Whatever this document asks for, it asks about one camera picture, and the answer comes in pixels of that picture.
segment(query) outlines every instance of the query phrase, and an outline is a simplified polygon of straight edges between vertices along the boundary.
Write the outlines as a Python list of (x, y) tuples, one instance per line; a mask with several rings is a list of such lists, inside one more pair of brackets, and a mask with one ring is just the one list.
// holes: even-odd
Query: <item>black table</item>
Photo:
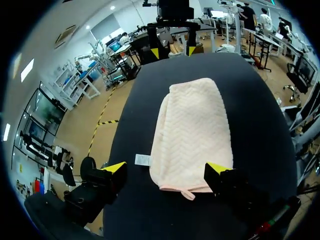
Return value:
[(210, 193), (185, 199), (160, 191), (149, 168), (135, 155), (151, 153), (159, 108), (172, 84), (208, 77), (215, 81), (226, 108), (234, 168), (248, 170), (249, 181), (272, 201), (296, 193), (293, 144), (271, 91), (240, 55), (195, 54), (142, 67), (127, 99), (112, 143), (109, 164), (127, 162), (128, 181), (103, 212), (104, 237), (110, 240), (236, 240), (246, 226)]

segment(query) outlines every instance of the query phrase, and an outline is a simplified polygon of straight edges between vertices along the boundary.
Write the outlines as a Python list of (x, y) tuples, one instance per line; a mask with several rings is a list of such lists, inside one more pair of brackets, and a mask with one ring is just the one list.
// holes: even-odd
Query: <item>air vent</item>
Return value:
[(64, 30), (59, 37), (56, 39), (55, 44), (54, 44), (54, 49), (58, 49), (61, 47), (63, 44), (65, 44), (67, 41), (70, 40), (72, 34), (76, 31), (77, 26), (72, 25), (68, 27), (66, 30)]

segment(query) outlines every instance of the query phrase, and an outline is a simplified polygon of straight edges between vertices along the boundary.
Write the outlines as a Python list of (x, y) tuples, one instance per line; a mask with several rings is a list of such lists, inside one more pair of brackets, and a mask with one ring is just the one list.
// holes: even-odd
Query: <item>towel label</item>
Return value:
[(134, 164), (141, 166), (151, 166), (151, 157), (149, 155), (136, 154)]

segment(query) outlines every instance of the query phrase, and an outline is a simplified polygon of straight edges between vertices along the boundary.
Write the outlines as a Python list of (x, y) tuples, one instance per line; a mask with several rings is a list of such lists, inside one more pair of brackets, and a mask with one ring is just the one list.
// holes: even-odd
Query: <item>white shirt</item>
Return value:
[(119, 42), (121, 45), (124, 45), (126, 42), (129, 42), (130, 38), (129, 36), (123, 36), (122, 38), (120, 38)]
[(260, 15), (260, 22), (263, 24), (264, 30), (272, 31), (273, 25), (271, 17), (269, 17), (267, 14), (261, 14)]

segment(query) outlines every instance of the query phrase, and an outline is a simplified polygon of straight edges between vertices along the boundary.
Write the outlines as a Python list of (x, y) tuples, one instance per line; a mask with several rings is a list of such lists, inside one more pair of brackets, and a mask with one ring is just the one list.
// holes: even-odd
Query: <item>laptop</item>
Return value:
[(278, 39), (280, 39), (280, 40), (282, 40), (282, 39), (284, 38), (284, 36), (281, 35), (281, 34), (278, 33), (278, 32), (275, 33), (275, 36), (276, 36)]
[(112, 51), (116, 52), (121, 48), (121, 44), (118, 41), (115, 41), (111, 45), (108, 46)]

